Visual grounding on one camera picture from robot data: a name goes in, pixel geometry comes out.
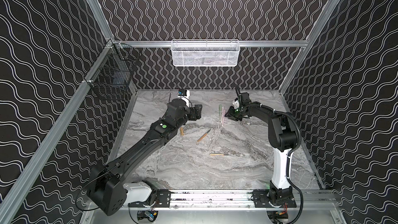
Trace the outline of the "green pen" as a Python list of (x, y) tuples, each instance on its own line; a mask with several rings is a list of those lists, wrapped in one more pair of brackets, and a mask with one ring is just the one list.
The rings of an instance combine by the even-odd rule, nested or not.
[(222, 104), (219, 104), (219, 117), (218, 117), (219, 122), (222, 121)]

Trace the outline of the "brown pen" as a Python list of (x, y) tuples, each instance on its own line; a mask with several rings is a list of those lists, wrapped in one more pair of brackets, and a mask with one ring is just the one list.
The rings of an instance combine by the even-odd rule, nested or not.
[(211, 131), (211, 129), (209, 129), (208, 131), (206, 131), (198, 140), (197, 143), (199, 143), (200, 141), (202, 141)]

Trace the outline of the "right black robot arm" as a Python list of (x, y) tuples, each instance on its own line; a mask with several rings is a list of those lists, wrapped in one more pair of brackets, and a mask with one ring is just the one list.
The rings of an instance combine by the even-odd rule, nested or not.
[(293, 196), (291, 162), (293, 153), (301, 145), (301, 134), (291, 114), (277, 111), (260, 102), (253, 102), (249, 93), (236, 89), (237, 98), (225, 117), (234, 121), (256, 117), (268, 126), (268, 141), (274, 150), (274, 171), (269, 185), (269, 198), (274, 201)]

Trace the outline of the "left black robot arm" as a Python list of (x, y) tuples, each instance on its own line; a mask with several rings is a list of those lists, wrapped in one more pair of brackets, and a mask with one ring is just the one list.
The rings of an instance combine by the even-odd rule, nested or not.
[(173, 99), (167, 104), (165, 114), (151, 124), (147, 133), (129, 150), (107, 163), (91, 169), (87, 196), (107, 216), (116, 213), (127, 199), (124, 184), (128, 176), (150, 155), (173, 139), (188, 121), (202, 117), (203, 105), (192, 107), (182, 99)]

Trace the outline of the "pink pen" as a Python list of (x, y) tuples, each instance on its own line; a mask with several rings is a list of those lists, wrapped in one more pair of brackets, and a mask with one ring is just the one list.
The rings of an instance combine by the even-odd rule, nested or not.
[(225, 107), (222, 106), (222, 111), (221, 111), (221, 126), (224, 125), (224, 115), (225, 115)]

